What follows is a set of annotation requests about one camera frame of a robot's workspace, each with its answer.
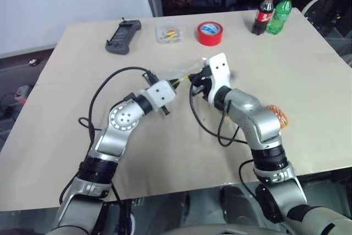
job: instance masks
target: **wire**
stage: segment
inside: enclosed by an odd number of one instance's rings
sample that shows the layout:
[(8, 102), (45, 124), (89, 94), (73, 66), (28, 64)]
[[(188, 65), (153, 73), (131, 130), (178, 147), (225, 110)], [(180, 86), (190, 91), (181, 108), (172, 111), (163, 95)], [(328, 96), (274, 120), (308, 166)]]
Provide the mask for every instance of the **wire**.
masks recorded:
[(221, 136), (221, 135), (219, 135), (219, 134), (216, 134), (216, 133), (214, 133), (214, 132), (208, 130), (208, 129), (203, 125), (203, 123), (200, 121), (200, 119), (199, 119), (199, 117), (198, 117), (198, 114), (197, 114), (197, 112), (196, 112), (196, 110), (195, 110), (195, 108), (194, 108), (193, 94), (192, 94), (192, 88), (193, 88), (194, 84), (198, 81), (198, 79), (199, 79), (199, 76), (198, 76), (198, 75), (196, 75), (196, 76), (192, 79), (191, 86), (190, 86), (190, 89), (189, 89), (189, 104), (190, 104), (190, 106), (191, 106), (192, 113), (193, 113), (193, 115), (194, 115), (196, 121), (198, 122), (199, 126), (200, 126), (203, 130), (205, 130), (206, 132), (208, 132), (210, 135), (212, 135), (212, 136), (214, 136), (214, 137), (216, 137), (216, 138), (218, 138), (218, 139), (229, 140), (231, 143), (235, 141), (235, 142), (237, 142), (237, 143), (247, 144), (247, 142), (246, 142), (246, 141), (243, 141), (243, 140), (236, 140), (236, 139), (227, 138), (227, 137)]
[(131, 234), (131, 199), (126, 199), (121, 202), (120, 217), (118, 224), (119, 235)]
[[(117, 74), (119, 73), (122, 73), (124, 71), (127, 71), (127, 70), (141, 70), (145, 73), (148, 73), (149, 71), (143, 67), (135, 67), (135, 66), (132, 66), (132, 67), (125, 67), (125, 68), (122, 68), (120, 70), (117, 70), (116, 72), (112, 73), (111, 75), (108, 76), (107, 79), (105, 79), (105, 81), (99, 86), (99, 88), (97, 89), (97, 91), (95, 92), (95, 94), (93, 95), (93, 98), (90, 102), (90, 105), (89, 105), (89, 112), (88, 112), (88, 119), (82, 117), (82, 118), (79, 118), (78, 122), (83, 126), (83, 127), (86, 127), (86, 125), (84, 123), (82, 123), (81, 120), (87, 120), (88, 121), (88, 130), (89, 130), (89, 139), (90, 139), (90, 144), (89, 144), (89, 148), (87, 150), (87, 153), (86, 153), (86, 157), (88, 155), (88, 151), (90, 149), (90, 147), (92, 146), (93, 142), (94, 142), (94, 138), (95, 138), (95, 130), (98, 130), (98, 129), (95, 129), (94, 128), (94, 125), (92, 123), (92, 112), (93, 112), (93, 105), (94, 105), (94, 102), (95, 100), (97, 99), (100, 91), (104, 88), (104, 86)], [(64, 194), (66, 193), (67, 189), (70, 187), (70, 185), (72, 184), (73, 182), (73, 179), (78, 175), (78, 172), (72, 177), (72, 179), (70, 180), (70, 182), (64, 187), (64, 189), (62, 190), (62, 192), (60, 193), (60, 197), (59, 197), (59, 203), (61, 205), (62, 201), (63, 201), (63, 197), (64, 197)], [(113, 189), (113, 192), (116, 196), (116, 199), (118, 200), (119, 199), (119, 196), (118, 196), (118, 193), (116, 191), (116, 188), (114, 187)]]
[(70, 187), (70, 185), (73, 182), (73, 179), (75, 179), (75, 177), (77, 176), (78, 172), (72, 177), (72, 179), (70, 180), (70, 182), (68, 182), (68, 184), (64, 187), (64, 189), (62, 189), (61, 194), (59, 196), (59, 203), (60, 205), (62, 204), (63, 198), (64, 198), (64, 194), (66, 193), (67, 189)]
[(127, 71), (127, 70), (140, 70), (140, 71), (143, 71), (145, 73), (149, 72), (147, 69), (145, 69), (143, 67), (136, 67), (136, 66), (125, 67), (125, 68), (117, 70), (116, 72), (114, 72), (111, 75), (109, 75), (109, 77), (107, 79), (105, 79), (105, 81), (99, 86), (98, 90), (93, 95), (93, 98), (92, 98), (92, 100), (90, 102), (90, 105), (89, 105), (89, 112), (88, 112), (88, 130), (89, 130), (89, 139), (90, 139), (89, 149), (90, 149), (91, 145), (93, 144), (94, 137), (95, 137), (95, 130), (94, 130), (94, 126), (92, 124), (92, 112), (93, 112), (94, 102), (95, 102), (96, 98), (98, 97), (100, 91), (110, 81), (110, 79), (112, 79), (115, 75), (117, 75), (119, 73), (122, 73), (124, 71)]
[[(110, 108), (110, 111), (111, 111), (115, 106), (120, 105), (122, 102), (124, 102), (124, 100), (121, 100), (121, 101), (115, 103), (115, 104)], [(83, 121), (87, 121), (87, 122), (88, 122), (88, 119), (87, 119), (86, 117), (80, 117), (80, 118), (78, 118), (78, 123), (79, 123), (80, 125), (82, 125), (83, 127), (85, 127), (85, 128), (88, 129), (89, 126), (88, 126), (87, 124), (84, 124)], [(99, 131), (101, 131), (102, 129), (94, 128), (94, 130), (97, 131), (97, 132), (99, 132)]]
[(257, 199), (257, 196), (249, 189), (249, 187), (243, 182), (243, 178), (242, 178), (242, 174), (241, 174), (241, 171), (242, 171), (242, 168), (243, 166), (245, 166), (247, 163), (251, 163), (253, 162), (254, 160), (248, 160), (248, 161), (245, 161), (243, 163), (241, 163), (240, 167), (238, 168), (238, 175), (240, 176), (240, 181), (242, 183), (242, 185), (244, 186), (244, 188), (255, 198), (255, 200), (257, 200), (257, 202), (259, 203), (258, 199)]
[[(220, 144), (221, 146), (223, 146), (223, 147), (228, 147), (233, 141), (229, 141), (228, 143), (223, 143), (223, 142), (221, 141), (221, 138), (219, 138), (219, 135), (221, 134), (221, 128), (222, 128), (222, 125), (223, 125), (223, 123), (224, 123), (225, 114), (226, 114), (226, 109), (224, 108), (223, 111), (222, 111), (222, 116), (221, 116), (221, 120), (220, 120), (220, 124), (219, 124), (219, 128), (218, 128), (218, 142), (219, 142), (219, 144)], [(235, 133), (233, 134), (232, 139), (235, 139), (235, 138), (236, 138), (239, 129), (240, 129), (240, 127), (237, 126), (237, 129), (236, 129)]]
[(85, 117), (80, 117), (80, 118), (78, 119), (78, 123), (81, 124), (83, 127), (85, 127), (85, 128), (88, 129), (88, 128), (89, 128), (88, 125), (87, 125), (87, 124), (84, 124), (82, 121), (87, 121), (87, 122), (88, 122), (88, 119), (85, 118)]
[(119, 205), (120, 209), (121, 209), (121, 199), (120, 199), (120, 196), (119, 194), (117, 193), (117, 190), (115, 188), (115, 185), (113, 184), (113, 182), (111, 182), (111, 189), (112, 189), (112, 192), (114, 193), (115, 195), (115, 198), (116, 198), (116, 202), (117, 204)]

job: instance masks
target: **sprite bottle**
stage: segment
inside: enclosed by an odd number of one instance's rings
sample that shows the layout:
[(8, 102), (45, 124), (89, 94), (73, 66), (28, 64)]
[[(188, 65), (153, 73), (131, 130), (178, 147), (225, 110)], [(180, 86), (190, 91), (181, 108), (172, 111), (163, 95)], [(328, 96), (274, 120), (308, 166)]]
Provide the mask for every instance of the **sprite bottle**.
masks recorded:
[(274, 16), (268, 25), (267, 32), (276, 35), (282, 31), (291, 10), (291, 0), (282, 0), (278, 3), (275, 8)]

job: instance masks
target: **plastic container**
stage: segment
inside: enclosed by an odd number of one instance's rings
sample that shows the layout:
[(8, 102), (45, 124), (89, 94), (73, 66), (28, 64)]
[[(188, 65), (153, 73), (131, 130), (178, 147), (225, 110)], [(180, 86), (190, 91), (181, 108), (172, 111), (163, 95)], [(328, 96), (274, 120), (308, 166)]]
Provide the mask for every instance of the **plastic container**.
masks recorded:
[(284, 24), (292, 10), (291, 0), (282, 0), (277, 4), (274, 16), (270, 21), (267, 32), (271, 34), (278, 34), (284, 28)]
[(157, 24), (155, 34), (159, 43), (175, 43), (183, 40), (181, 27), (174, 22)]
[(264, 0), (260, 4), (259, 10), (257, 12), (257, 16), (255, 18), (255, 21), (252, 27), (252, 33), (256, 35), (261, 35), (265, 32), (266, 26), (270, 21), (273, 11), (274, 11), (273, 0)]

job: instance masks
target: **bottle label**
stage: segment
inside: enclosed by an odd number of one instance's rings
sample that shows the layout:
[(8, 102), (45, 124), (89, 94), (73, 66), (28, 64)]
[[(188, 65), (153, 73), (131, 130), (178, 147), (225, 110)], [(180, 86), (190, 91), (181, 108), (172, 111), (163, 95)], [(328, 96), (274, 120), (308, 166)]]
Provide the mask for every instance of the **bottle label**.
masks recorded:
[(268, 22), (272, 14), (273, 13), (264, 13), (264, 12), (258, 11), (257, 20), (259, 20), (260, 22)]
[(280, 14), (278, 12), (275, 12), (273, 19), (279, 20), (279, 21), (286, 21), (287, 17), (288, 17), (288, 15), (286, 15), (286, 14)]

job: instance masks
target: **table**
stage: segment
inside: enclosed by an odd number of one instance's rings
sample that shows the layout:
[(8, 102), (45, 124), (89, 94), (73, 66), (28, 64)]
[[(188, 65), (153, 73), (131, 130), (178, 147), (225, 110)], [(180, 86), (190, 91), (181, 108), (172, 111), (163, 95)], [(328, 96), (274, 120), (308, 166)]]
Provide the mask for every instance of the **table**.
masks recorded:
[[(69, 26), (0, 154), (0, 210), (58, 206), (59, 193), (89, 144), (77, 118), (87, 116), (91, 97), (110, 73), (137, 65), (172, 77), (220, 52), (235, 73), (233, 88), (255, 95), (263, 105), (279, 106), (289, 117), (282, 138), (298, 175), (351, 166), (351, 68), (297, 9), (277, 36), (251, 34), (254, 18), (255, 11), (245, 11), (141, 19), (142, 29), (126, 56), (104, 49), (119, 21)], [(156, 23), (170, 20), (186, 30), (185, 39), (157, 43)], [(194, 36), (207, 20), (224, 26), (223, 41), (215, 47), (201, 45)], [(93, 110), (96, 127), (105, 124), (115, 102), (147, 87), (140, 75), (123, 73), (102, 90)], [(191, 114), (188, 89), (189, 82), (182, 82), (168, 105), (171, 114), (149, 114), (131, 135), (113, 180), (123, 199), (239, 182), (238, 167), (251, 158), (249, 148), (236, 143), (223, 148), (206, 134)], [(200, 96), (195, 107), (216, 131), (221, 114)], [(224, 134), (232, 135), (234, 128), (226, 120)], [(256, 180), (251, 165), (243, 175)]]

